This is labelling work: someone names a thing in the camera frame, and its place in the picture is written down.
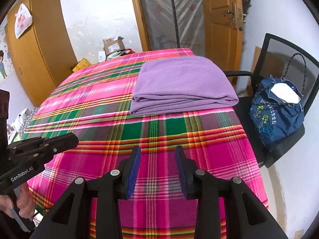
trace white tissue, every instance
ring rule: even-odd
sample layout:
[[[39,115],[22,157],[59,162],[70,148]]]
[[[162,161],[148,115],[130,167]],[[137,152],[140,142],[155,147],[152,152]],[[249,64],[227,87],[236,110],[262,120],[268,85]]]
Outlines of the white tissue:
[[[270,91],[272,91],[278,98],[282,99],[286,103],[297,104],[301,100],[298,94],[296,94],[288,84],[283,82],[275,84]]]

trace purple towel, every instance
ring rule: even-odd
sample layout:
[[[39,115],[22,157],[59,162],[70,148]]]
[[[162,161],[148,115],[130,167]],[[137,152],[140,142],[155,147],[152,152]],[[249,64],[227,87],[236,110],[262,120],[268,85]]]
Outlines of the purple towel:
[[[234,106],[238,97],[212,61],[175,57],[143,64],[132,94],[133,116],[187,112]]]

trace white plastic bag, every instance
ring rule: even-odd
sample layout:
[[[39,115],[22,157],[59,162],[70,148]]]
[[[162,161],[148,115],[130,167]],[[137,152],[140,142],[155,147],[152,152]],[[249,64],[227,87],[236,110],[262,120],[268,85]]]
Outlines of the white plastic bag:
[[[18,13],[16,14],[16,23],[14,25],[16,38],[19,38],[24,31],[31,26],[31,24],[32,16],[24,3],[21,3]]]

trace door handle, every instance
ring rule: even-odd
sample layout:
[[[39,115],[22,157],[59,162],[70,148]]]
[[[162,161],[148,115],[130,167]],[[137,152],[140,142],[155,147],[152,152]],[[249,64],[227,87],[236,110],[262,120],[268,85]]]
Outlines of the door handle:
[[[232,14],[232,26],[234,29],[237,29],[237,22],[238,22],[238,19],[237,19],[237,4],[236,3],[232,3],[232,10],[227,10],[226,11],[226,14],[224,14],[224,17],[226,17],[227,14]]]
[[[227,14],[234,14],[235,12],[233,10],[227,10],[226,14],[224,15],[224,17],[226,17]]]

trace human hand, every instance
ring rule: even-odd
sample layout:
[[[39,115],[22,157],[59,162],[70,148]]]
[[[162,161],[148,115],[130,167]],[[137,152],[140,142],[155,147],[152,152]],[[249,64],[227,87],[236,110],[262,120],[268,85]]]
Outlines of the human hand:
[[[21,193],[17,198],[17,207],[20,209],[19,216],[22,218],[30,218],[34,214],[35,202],[29,191],[27,183],[19,186]],[[10,209],[13,208],[13,202],[8,195],[0,195],[0,210],[13,218]]]

